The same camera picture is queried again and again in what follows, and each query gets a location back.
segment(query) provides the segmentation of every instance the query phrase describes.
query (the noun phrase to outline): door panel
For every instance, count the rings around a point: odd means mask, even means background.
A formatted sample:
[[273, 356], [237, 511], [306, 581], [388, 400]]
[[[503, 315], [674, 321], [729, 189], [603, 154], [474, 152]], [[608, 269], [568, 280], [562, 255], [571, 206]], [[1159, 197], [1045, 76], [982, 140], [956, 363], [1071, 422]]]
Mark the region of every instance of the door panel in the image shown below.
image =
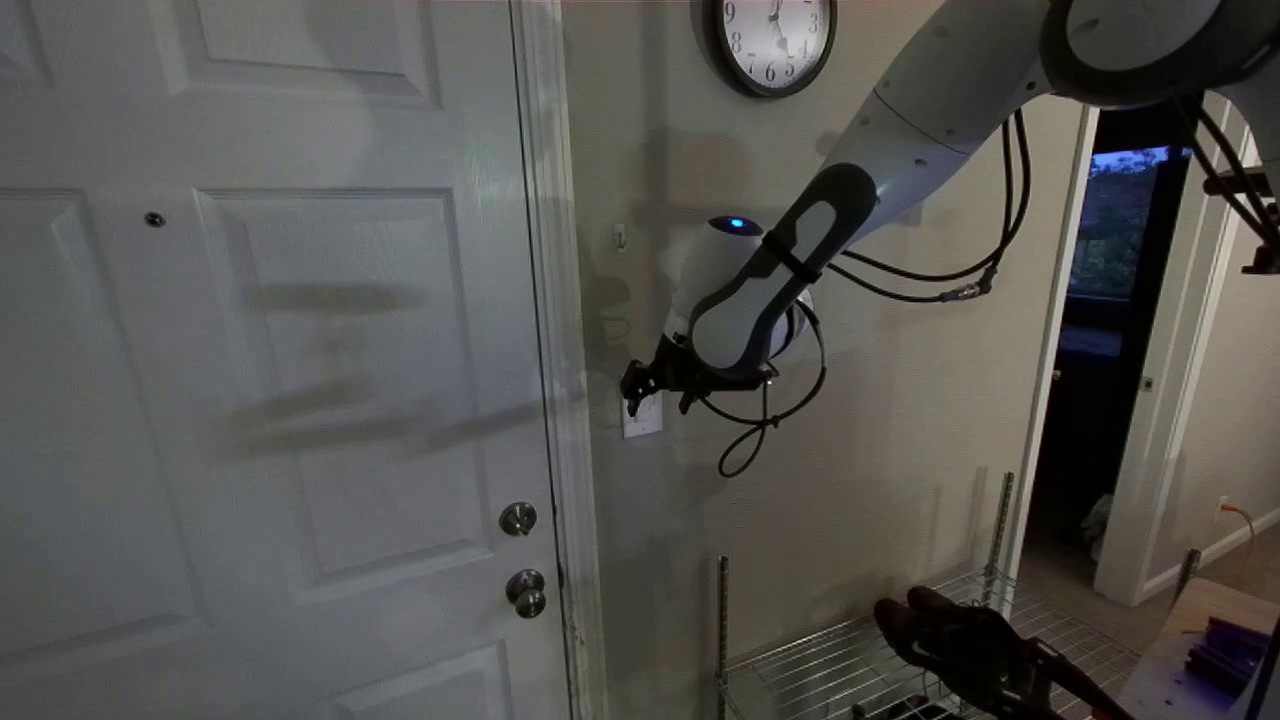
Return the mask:
[[192, 562], [75, 191], [0, 191], [0, 684], [192, 635]]
[[507, 4], [3, 16], [0, 714], [562, 720]]

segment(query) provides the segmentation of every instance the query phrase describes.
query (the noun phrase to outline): clock face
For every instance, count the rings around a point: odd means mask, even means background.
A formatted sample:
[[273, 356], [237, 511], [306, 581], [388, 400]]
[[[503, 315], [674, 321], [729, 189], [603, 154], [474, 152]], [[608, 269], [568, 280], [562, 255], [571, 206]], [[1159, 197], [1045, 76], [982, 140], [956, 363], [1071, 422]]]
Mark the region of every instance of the clock face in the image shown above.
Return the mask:
[[838, 0], [710, 0], [712, 53], [750, 96], [792, 96], [824, 68]]

